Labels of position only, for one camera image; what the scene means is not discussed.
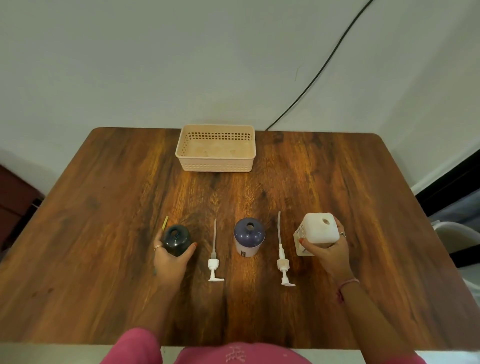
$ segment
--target pink clothing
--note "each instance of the pink clothing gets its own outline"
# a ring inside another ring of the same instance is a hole
[[[236,342],[217,348],[185,348],[175,364],[308,364],[307,359],[279,346]],[[162,364],[160,346],[155,336],[143,328],[133,328],[122,335],[101,364]],[[415,355],[385,364],[425,364]]]

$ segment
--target square white bottle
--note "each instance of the square white bottle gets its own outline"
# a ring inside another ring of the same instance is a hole
[[[338,226],[332,214],[316,212],[306,214],[297,231],[293,233],[295,249],[298,256],[313,256],[300,243],[299,239],[306,238],[312,244],[327,248],[340,239]]]

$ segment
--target hand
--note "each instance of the hand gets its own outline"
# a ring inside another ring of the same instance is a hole
[[[153,241],[153,246],[163,245],[161,242],[162,229],[160,228]],[[154,265],[156,275],[160,280],[160,284],[173,293],[180,289],[180,284],[187,270],[187,263],[195,253],[197,243],[193,243],[188,249],[179,257],[168,253],[165,248],[160,247],[155,249]]]
[[[335,218],[335,222],[338,226],[338,232],[345,233],[345,228],[342,223],[338,221],[337,218]],[[340,239],[328,248],[321,248],[313,245],[307,239],[300,239],[300,244],[320,259],[322,266],[333,277],[337,284],[355,278],[350,268],[348,243],[345,236],[340,235]]]

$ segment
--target floor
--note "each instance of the floor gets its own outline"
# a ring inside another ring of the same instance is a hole
[[[0,364],[98,364],[108,345],[0,344]],[[164,364],[174,363],[181,347],[164,347]],[[313,364],[365,363],[357,350],[295,350]],[[480,352],[419,352],[428,364],[479,364]]]

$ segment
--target purple bottle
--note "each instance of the purple bottle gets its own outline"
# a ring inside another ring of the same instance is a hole
[[[257,254],[265,240],[265,228],[254,218],[243,218],[233,230],[237,252],[241,256],[250,257]]]

